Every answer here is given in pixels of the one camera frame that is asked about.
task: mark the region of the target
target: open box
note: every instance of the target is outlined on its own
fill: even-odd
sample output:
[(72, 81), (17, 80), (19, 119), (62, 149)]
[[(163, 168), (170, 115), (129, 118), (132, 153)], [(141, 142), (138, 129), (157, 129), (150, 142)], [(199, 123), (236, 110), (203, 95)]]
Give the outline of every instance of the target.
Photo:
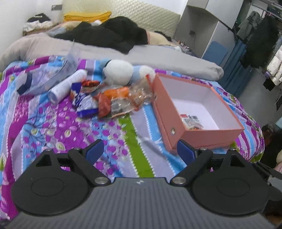
[[(211, 86), (157, 73), (154, 112), (166, 149), (176, 152), (179, 139), (195, 148), (230, 145), (244, 130), (233, 111)], [(196, 116), (203, 130), (189, 130), (180, 115)]]

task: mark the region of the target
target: power outlet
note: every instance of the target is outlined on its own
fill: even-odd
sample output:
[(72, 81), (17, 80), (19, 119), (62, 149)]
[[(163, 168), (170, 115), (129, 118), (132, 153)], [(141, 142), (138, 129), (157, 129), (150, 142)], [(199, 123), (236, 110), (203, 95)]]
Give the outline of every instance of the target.
[(51, 7), (51, 11), (62, 10), (62, 9), (63, 9), (63, 5), (52, 5)]

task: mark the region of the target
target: gray jacket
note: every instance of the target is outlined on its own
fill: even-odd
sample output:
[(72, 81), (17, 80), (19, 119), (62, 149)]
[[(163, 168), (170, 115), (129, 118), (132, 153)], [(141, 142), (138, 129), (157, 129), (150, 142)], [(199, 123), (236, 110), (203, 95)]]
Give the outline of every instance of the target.
[(237, 36), (244, 43), (248, 42), (261, 21), (262, 17), (258, 12), (251, 12), (251, 14), (239, 25), (240, 30), (238, 31)]

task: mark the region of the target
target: bedspread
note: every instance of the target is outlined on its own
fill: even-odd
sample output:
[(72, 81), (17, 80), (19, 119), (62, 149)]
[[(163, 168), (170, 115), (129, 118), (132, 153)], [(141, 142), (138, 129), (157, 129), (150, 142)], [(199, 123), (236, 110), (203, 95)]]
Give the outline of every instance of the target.
[[(151, 105), (143, 106), (138, 112), (119, 119), (81, 119), (72, 108), (69, 96), (58, 105), (53, 105), (48, 101), (46, 93), (35, 97), (17, 94), (14, 79), (19, 73), (42, 64), (61, 67), (63, 59), (60, 56), (48, 56), (30, 62), (17, 62), (3, 73), (0, 84), (2, 219), (12, 219), (17, 215), (11, 199), (11, 187), (36, 156), (48, 147), (56, 153), (65, 153), (73, 147), (84, 148), (102, 139), (105, 150), (94, 166), (111, 180), (115, 177), (166, 177), (169, 181), (186, 166), (178, 156), (166, 151)], [(102, 81), (99, 61), (81, 59), (78, 69), (86, 69), (89, 79)], [(214, 82), (171, 71), (155, 71), (214, 84), (245, 128), (233, 146), (247, 160), (264, 151), (261, 129), (234, 96), (217, 87)], [(225, 153), (226, 149), (215, 149), (214, 152)]]

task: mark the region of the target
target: black clothing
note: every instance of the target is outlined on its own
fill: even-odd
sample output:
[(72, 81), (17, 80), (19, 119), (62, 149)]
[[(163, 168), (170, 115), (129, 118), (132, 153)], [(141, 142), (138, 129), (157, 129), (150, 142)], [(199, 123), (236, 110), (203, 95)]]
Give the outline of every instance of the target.
[(47, 17), (44, 13), (41, 13), (27, 20), (27, 22), (34, 22), (34, 21), (39, 21), (40, 23), (43, 23), (45, 21), (51, 21), (51, 19)]
[(127, 54), (134, 45), (148, 44), (146, 31), (126, 17), (112, 18), (99, 26), (81, 22), (72, 31), (54, 37), (84, 45), (112, 48), (124, 54)]
[(240, 59), (243, 67), (265, 67), (278, 40), (278, 34), (275, 19), (266, 15), (248, 42), (245, 55)]
[(272, 82), (271, 79), (266, 79), (263, 83), (263, 86), (269, 91), (271, 91), (275, 87), (275, 84)]

